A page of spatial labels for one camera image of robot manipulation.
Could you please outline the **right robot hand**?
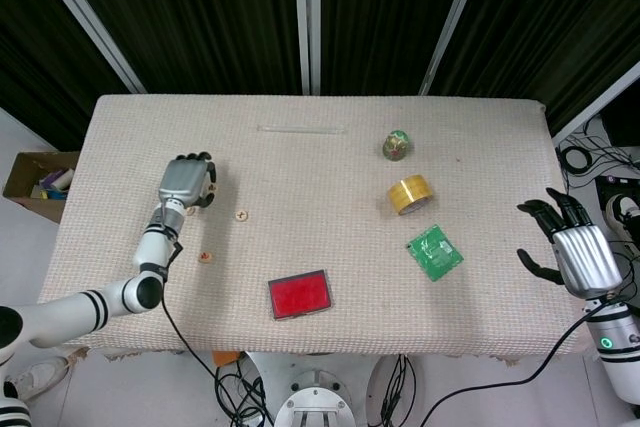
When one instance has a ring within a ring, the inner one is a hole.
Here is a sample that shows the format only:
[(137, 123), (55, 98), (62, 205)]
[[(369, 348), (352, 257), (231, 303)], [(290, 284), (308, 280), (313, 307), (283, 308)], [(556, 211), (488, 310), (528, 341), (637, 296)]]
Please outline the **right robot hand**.
[(558, 268), (536, 263), (524, 249), (517, 251), (523, 266), (534, 276), (561, 285), (579, 299), (593, 299), (617, 290), (623, 283), (613, 252), (583, 205), (553, 188), (546, 190), (557, 206), (527, 200), (517, 209), (531, 216), (550, 242)]

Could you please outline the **green foil packet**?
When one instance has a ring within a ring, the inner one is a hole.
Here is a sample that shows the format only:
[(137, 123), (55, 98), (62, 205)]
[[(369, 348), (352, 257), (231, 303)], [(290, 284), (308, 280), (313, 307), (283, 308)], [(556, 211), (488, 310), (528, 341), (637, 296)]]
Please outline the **green foil packet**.
[(410, 240), (406, 249), (432, 282), (440, 280), (464, 261), (439, 225), (431, 226)]

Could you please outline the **yellow packing tape roll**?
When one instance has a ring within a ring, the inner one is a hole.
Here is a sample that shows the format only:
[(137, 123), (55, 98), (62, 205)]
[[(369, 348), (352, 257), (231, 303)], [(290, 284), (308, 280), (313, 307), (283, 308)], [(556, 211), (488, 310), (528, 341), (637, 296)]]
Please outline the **yellow packing tape roll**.
[(420, 209), (433, 196), (432, 187), (420, 174), (400, 180), (387, 192), (387, 197), (397, 215), (406, 215)]

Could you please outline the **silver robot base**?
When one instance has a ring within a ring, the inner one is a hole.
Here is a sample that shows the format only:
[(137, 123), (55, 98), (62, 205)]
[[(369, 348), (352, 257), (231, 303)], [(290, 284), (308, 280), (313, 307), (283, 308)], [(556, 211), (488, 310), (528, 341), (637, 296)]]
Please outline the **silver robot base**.
[(358, 353), (250, 352), (273, 427), (373, 427), (374, 382), (389, 359)]

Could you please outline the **white black sneaker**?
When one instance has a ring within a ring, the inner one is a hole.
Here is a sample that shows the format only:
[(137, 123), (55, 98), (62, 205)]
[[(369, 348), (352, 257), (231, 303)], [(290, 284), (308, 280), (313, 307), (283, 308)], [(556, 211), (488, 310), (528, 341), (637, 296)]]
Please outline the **white black sneaker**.
[(640, 249), (640, 206), (631, 197), (611, 197), (605, 208), (605, 222), (621, 241)]

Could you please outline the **beige woven tablecloth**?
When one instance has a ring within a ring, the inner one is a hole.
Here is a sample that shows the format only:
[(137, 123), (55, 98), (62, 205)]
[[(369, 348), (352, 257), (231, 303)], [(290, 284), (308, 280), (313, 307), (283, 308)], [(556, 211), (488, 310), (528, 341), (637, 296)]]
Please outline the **beige woven tablecloth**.
[[(342, 135), (258, 125), (343, 127)], [(405, 131), (410, 151), (382, 145)], [(188, 216), (165, 309), (111, 321), (92, 347), (285, 352), (544, 354), (581, 314), (531, 275), (555, 263), (517, 206), (560, 188), (543, 106), (459, 97), (112, 95), (95, 107), (58, 229), (42, 301), (135, 272), (132, 258), (168, 162), (210, 153), (213, 203)], [(434, 196), (397, 215), (391, 186), (422, 175)], [(245, 222), (235, 212), (249, 212)], [(406, 244), (439, 225), (464, 261), (436, 282)], [(210, 264), (199, 262), (210, 252)], [(270, 280), (325, 270), (333, 305), (272, 316)]]

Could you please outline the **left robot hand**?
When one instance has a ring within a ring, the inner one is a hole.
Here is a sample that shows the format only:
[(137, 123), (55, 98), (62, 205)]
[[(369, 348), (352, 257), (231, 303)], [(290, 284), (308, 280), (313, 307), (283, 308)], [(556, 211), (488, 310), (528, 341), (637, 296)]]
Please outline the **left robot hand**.
[(178, 155), (165, 169), (158, 189), (159, 200), (177, 200), (185, 208), (206, 208), (215, 198), (208, 187), (216, 184), (216, 179), (216, 166), (208, 152)]

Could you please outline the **white roll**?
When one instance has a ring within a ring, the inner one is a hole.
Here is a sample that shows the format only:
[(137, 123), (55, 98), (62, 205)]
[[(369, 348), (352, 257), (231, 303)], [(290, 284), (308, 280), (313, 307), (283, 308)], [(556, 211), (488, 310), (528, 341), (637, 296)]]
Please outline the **white roll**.
[(67, 192), (71, 186), (75, 171), (71, 168), (63, 171), (54, 181), (51, 182), (50, 189), (56, 192)]

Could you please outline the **dark green curtain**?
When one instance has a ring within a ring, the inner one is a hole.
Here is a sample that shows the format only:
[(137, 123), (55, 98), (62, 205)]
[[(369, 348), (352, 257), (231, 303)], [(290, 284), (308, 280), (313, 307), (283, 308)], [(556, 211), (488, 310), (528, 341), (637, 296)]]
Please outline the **dark green curtain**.
[[(87, 0), (152, 94), (298, 94), (296, 0)], [(453, 0), (320, 0), (325, 95), (419, 91)], [(440, 96), (528, 98), (552, 132), (640, 61), (640, 0), (467, 0)], [(78, 149), (125, 83), (62, 0), (0, 0), (0, 109)]]

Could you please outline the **black monitor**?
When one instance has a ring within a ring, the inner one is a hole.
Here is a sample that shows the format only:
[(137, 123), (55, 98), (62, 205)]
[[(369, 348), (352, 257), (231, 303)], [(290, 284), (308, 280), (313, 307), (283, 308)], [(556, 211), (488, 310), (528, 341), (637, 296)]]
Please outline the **black monitor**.
[(640, 147), (640, 95), (619, 96), (601, 111), (610, 143), (615, 147)]

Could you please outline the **white frame post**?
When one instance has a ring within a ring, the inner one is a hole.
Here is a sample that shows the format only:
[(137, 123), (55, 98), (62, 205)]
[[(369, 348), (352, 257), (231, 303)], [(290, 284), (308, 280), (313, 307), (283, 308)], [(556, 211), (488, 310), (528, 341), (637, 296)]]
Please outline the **white frame post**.
[(322, 3), (321, 0), (295, 0), (303, 95), (321, 94)]
[(465, 10), (468, 0), (452, 0), (448, 14), (441, 28), (440, 35), (434, 47), (427, 70), (419, 90), (421, 96), (427, 96), (433, 85), (438, 68), (446, 53), (447, 47), (457, 28), (459, 20)]
[(88, 0), (61, 0), (116, 76), (130, 93), (147, 94), (143, 82), (130, 65)]
[(552, 137), (554, 147), (558, 147), (569, 135), (581, 125), (598, 114), (608, 104), (619, 97), (630, 85), (640, 79), (640, 60), (636, 62), (618, 80), (611, 84), (604, 92), (595, 98), (581, 112), (571, 118), (557, 134)]

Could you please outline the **red ink pad case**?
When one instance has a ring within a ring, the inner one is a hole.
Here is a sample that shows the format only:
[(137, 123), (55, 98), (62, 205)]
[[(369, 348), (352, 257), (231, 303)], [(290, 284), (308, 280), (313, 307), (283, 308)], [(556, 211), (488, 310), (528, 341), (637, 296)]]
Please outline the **red ink pad case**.
[(275, 320), (314, 314), (333, 305), (325, 270), (273, 279), (267, 285)]

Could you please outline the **green foil jelly cup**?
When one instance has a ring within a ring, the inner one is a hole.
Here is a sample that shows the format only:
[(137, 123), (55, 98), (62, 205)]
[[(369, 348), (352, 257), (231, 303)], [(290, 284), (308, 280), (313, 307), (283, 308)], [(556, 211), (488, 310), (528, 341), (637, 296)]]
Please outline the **green foil jelly cup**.
[(391, 131), (382, 145), (383, 156), (390, 161), (400, 161), (410, 151), (411, 140), (403, 130)]

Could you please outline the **brown cardboard box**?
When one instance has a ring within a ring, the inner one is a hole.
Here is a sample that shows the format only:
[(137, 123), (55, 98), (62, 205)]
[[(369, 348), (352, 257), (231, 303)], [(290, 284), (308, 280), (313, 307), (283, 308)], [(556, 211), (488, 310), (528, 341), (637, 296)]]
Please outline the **brown cardboard box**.
[(18, 153), (4, 185), (3, 197), (59, 224), (66, 200), (55, 199), (50, 195), (44, 199), (37, 193), (36, 186), (48, 174), (75, 169), (79, 155), (79, 152)]

